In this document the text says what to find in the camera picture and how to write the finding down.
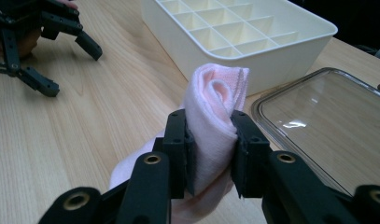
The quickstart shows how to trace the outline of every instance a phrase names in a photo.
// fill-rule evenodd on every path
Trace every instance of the plastic box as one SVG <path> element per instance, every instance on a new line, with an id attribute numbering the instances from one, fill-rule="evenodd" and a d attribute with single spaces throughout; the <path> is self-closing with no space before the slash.
<path id="1" fill-rule="evenodd" d="M 205 63 L 248 67 L 247 95 L 303 77 L 337 33 L 285 0 L 142 0 L 142 16 L 186 79 Z"/>
<path id="2" fill-rule="evenodd" d="M 251 112 L 325 185 L 352 196 L 360 185 L 380 186 L 380 91 L 367 83 L 323 68 L 264 95 Z"/>

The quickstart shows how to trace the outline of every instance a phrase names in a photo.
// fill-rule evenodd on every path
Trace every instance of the wooden desk surface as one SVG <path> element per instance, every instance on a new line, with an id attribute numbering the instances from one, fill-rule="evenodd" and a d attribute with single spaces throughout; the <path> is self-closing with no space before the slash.
<path id="1" fill-rule="evenodd" d="M 69 35 L 40 39 L 32 65 L 56 98 L 0 75 L 0 223 L 36 223 L 62 193 L 108 189 L 114 166 L 164 128 L 187 80 L 142 22 L 140 1 L 77 1 L 95 62 Z M 376 86 L 380 60 L 333 39 L 309 72 L 336 67 Z M 247 97 L 245 111 L 258 95 Z M 202 223 L 265 222 L 260 200 L 233 190 Z"/>

